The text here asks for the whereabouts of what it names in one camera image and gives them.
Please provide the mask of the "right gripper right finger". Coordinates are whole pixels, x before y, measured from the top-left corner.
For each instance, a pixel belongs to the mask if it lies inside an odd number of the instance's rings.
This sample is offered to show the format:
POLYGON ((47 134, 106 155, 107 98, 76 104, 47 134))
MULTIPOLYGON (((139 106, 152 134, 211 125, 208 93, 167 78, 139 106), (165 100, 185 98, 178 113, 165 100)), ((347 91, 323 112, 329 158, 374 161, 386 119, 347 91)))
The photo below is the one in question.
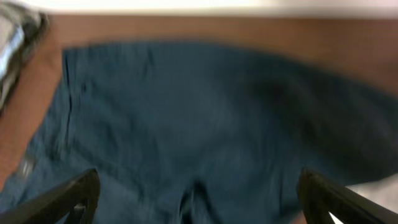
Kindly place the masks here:
POLYGON ((333 224, 336 217, 347 224, 397 224, 397 214, 321 174, 301 171, 297 195, 308 224, 333 224))

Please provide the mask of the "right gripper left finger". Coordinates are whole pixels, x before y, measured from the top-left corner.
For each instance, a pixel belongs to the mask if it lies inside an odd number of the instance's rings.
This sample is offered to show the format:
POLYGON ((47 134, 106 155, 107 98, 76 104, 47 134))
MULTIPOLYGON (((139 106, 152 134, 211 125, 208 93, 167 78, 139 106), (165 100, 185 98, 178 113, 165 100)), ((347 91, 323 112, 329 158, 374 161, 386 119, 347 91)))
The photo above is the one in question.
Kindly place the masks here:
POLYGON ((1 214, 1 223, 32 224, 93 222, 100 197, 100 180, 96 169, 52 188, 28 202, 1 214))

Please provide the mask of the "navy blue shorts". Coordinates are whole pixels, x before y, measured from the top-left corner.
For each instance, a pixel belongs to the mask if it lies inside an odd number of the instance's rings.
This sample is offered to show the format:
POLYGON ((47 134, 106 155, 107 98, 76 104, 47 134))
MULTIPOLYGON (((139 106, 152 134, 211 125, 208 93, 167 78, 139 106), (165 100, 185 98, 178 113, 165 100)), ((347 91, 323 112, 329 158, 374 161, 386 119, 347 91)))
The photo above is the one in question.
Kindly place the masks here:
POLYGON ((95 223, 288 223, 309 168, 397 172, 397 100, 277 55, 197 42, 65 49, 5 212, 95 168, 95 223))

